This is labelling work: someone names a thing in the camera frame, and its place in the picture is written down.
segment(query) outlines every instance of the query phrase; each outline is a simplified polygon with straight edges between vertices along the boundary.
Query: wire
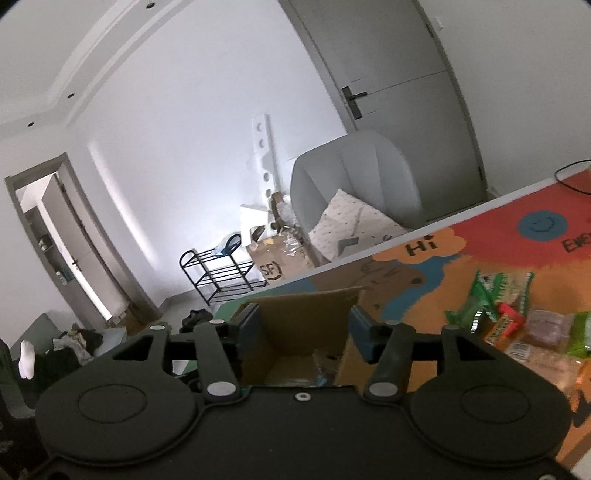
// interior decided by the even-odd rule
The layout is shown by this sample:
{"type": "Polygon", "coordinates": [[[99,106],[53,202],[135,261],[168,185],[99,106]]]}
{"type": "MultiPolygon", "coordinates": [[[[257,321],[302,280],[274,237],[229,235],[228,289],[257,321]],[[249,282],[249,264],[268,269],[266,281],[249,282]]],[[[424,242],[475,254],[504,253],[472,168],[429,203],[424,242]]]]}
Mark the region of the wire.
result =
{"type": "Polygon", "coordinates": [[[564,167],[562,167],[562,168],[560,168],[560,169],[558,169],[558,170],[556,170],[556,171],[554,172],[554,179],[555,179],[555,180],[556,180],[558,183],[560,183],[561,185],[564,185],[565,187],[567,187],[567,188],[568,188],[568,189],[570,189],[570,190],[574,190],[575,192],[582,193],[583,195],[591,195],[591,192],[586,192],[586,191],[584,191],[584,190],[579,190],[578,188],[575,188],[575,187],[573,187],[572,185],[569,185],[568,183],[565,183],[565,182],[563,182],[562,180],[560,180],[560,179],[558,178],[558,174],[559,174],[561,171],[563,171],[563,170],[566,170],[567,168],[569,168],[569,167],[572,167],[573,165],[578,165],[579,163],[585,163],[585,162],[588,162],[588,161],[591,161],[591,158],[588,158],[587,160],[579,160],[579,161],[575,161],[575,162],[569,163],[568,165],[565,165],[564,167]]]}

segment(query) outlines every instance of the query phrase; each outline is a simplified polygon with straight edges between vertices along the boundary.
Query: brown cardboard box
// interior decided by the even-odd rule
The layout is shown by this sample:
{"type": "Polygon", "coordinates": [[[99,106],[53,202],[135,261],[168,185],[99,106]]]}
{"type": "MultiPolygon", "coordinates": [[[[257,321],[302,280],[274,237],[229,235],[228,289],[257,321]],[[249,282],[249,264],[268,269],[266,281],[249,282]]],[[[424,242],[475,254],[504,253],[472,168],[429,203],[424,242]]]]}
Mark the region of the brown cardboard box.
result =
{"type": "MultiPolygon", "coordinates": [[[[253,299],[259,305],[259,329],[242,361],[241,384],[314,383],[318,374],[314,352],[333,357],[343,354],[349,337],[349,310],[361,297],[361,289],[347,288],[253,299]]],[[[246,305],[239,307],[233,319],[246,305]]],[[[363,364],[361,357],[357,362],[363,364]]],[[[357,362],[349,362],[350,368],[355,369],[357,362]]],[[[343,369],[341,362],[337,376],[343,369]]]]}
{"type": "Polygon", "coordinates": [[[316,265],[303,240],[294,230],[246,246],[256,267],[269,283],[311,270],[316,265]]]}

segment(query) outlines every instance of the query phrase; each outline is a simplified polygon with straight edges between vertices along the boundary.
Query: white slipper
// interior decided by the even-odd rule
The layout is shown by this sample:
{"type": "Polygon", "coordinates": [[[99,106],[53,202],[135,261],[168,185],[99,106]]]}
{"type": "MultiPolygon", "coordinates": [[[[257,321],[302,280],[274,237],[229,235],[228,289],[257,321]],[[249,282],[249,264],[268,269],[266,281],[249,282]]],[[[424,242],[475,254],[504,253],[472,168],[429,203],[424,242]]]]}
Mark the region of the white slipper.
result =
{"type": "Polygon", "coordinates": [[[35,374],[35,347],[27,340],[21,342],[21,359],[18,361],[18,372],[21,378],[28,380],[35,374]]]}

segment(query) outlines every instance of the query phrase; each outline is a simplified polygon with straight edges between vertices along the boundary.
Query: barcode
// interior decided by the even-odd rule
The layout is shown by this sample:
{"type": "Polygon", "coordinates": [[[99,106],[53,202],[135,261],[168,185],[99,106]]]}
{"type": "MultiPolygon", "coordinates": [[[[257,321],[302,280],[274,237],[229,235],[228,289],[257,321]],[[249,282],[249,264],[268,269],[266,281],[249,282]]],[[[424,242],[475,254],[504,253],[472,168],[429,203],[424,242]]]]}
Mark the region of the barcode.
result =
{"type": "Polygon", "coordinates": [[[518,362],[524,362],[527,360],[531,352],[530,345],[526,345],[525,343],[515,342],[507,349],[507,355],[509,355],[513,360],[517,360],[518,362]]]}

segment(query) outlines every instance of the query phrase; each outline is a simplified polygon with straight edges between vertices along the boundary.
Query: doorway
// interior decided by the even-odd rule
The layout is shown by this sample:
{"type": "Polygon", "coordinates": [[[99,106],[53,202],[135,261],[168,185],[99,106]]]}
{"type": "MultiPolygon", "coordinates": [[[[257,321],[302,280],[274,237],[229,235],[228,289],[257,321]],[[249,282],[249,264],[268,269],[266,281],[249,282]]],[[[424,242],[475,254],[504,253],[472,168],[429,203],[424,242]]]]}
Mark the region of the doorway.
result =
{"type": "Polygon", "coordinates": [[[129,329],[159,317],[96,219],[66,154],[6,183],[35,251],[84,327],[129,329]]]}
{"type": "Polygon", "coordinates": [[[413,0],[280,0],[348,132],[404,154],[427,220],[486,200],[478,144],[413,0]]]}

